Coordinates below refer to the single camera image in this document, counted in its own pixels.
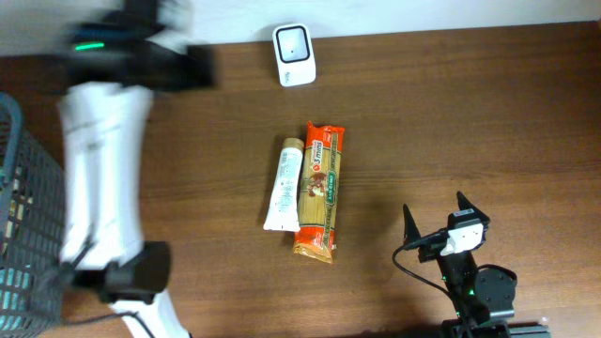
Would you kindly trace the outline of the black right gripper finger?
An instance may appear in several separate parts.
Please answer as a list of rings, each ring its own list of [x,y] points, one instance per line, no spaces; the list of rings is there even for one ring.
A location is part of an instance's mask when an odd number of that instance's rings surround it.
[[[463,192],[456,193],[457,204],[460,214],[477,213],[478,208],[464,195]]]
[[[411,249],[415,246],[415,242],[419,241],[422,236],[407,204],[403,205],[403,216],[405,224],[403,248]]]

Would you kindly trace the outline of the orange spaghetti packet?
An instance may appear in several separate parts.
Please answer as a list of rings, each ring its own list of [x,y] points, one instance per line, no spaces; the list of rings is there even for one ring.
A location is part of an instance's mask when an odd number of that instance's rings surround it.
[[[333,262],[335,222],[345,129],[307,124],[300,175],[300,230],[292,250],[324,263]]]

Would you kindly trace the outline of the white tube tan cap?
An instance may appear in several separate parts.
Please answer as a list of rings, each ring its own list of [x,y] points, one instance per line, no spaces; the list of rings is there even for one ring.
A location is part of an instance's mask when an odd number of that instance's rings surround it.
[[[270,196],[269,210],[263,229],[299,232],[301,230],[297,193],[303,160],[304,142],[286,138],[280,152],[276,178]]]

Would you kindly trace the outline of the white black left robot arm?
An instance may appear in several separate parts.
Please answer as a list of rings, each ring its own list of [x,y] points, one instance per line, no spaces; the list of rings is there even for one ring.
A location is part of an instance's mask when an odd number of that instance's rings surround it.
[[[168,292],[168,243],[146,240],[139,208],[155,96],[214,84],[212,51],[185,39],[188,1],[125,1],[72,25],[58,51],[66,233],[46,282],[97,295],[135,337],[185,337]]]

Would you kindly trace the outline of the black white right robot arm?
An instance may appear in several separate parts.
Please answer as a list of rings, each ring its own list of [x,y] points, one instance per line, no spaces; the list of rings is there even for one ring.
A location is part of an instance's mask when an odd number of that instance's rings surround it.
[[[490,218],[462,192],[456,194],[458,211],[448,215],[447,225],[423,236],[407,205],[403,206],[404,241],[393,253],[416,250],[421,263],[435,261],[443,286],[419,276],[400,264],[410,277],[441,291],[452,302],[460,323],[477,328],[502,322],[515,315],[517,276],[498,265],[477,265],[472,252],[486,242]]]

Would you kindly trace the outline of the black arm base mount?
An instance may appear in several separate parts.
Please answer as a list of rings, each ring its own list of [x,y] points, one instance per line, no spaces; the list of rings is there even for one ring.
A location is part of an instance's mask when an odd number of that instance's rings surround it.
[[[459,320],[444,321],[440,328],[441,338],[551,338],[547,325],[539,323],[506,322],[490,326],[466,327]]]

